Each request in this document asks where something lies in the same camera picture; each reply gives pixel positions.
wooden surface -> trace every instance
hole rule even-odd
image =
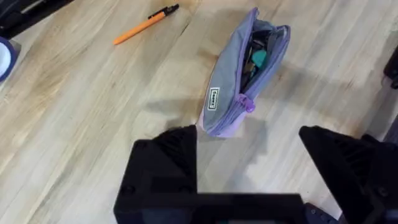
[[[173,3],[76,0],[15,38],[21,56],[0,85],[0,224],[115,223],[133,142],[196,122],[217,55],[255,6],[292,40],[236,137],[199,133],[199,190],[298,192],[339,215],[298,130],[386,132],[398,109],[382,82],[398,1],[186,0],[112,45]]]

teal object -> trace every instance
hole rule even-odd
[[[251,56],[251,60],[257,66],[257,68],[261,68],[262,64],[266,60],[267,52],[265,50],[258,50],[253,53]]]

black object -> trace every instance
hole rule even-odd
[[[199,194],[194,125],[135,142],[114,214],[127,223],[305,223],[297,194]]]
[[[308,223],[317,224],[338,224],[338,220],[331,215],[324,212],[322,209],[312,205],[311,203],[305,204],[305,218]]]
[[[304,126],[299,135],[348,223],[398,223],[395,144],[317,126]]]
[[[198,194],[195,126],[136,141],[114,206],[116,219],[119,224],[398,223],[395,144],[317,126],[304,126],[299,135],[343,211],[339,221],[304,206],[294,194]]]
[[[171,13],[175,12],[177,9],[179,9],[180,5],[179,4],[175,4],[174,6],[170,6],[170,7],[164,7],[163,9],[153,13],[152,15],[150,15],[148,17],[148,19],[156,16],[157,14],[159,14],[160,12],[164,12],[164,14],[166,16],[170,15]]]
[[[384,74],[392,80],[391,88],[398,89],[398,47],[384,68]]]
[[[73,0],[0,0],[0,36],[11,39]]]

purple pencil case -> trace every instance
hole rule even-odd
[[[258,14],[257,8],[252,9],[235,29],[211,74],[198,121],[210,136],[233,136],[247,113],[256,108],[254,100],[276,73],[286,53],[290,27],[275,27],[256,19]],[[244,73],[248,59],[252,59],[248,55],[261,44],[266,52],[261,66]]]

orange pen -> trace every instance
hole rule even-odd
[[[163,9],[155,12],[153,15],[148,17],[148,20],[139,24],[138,26],[132,28],[131,30],[127,31],[125,34],[121,35],[120,37],[116,38],[113,41],[114,45],[118,45],[125,40],[128,40],[130,37],[138,34],[139,32],[143,31],[144,29],[148,28],[152,24],[161,21],[164,17],[170,15],[171,13],[175,12],[180,6],[178,4],[170,7],[164,7]]]

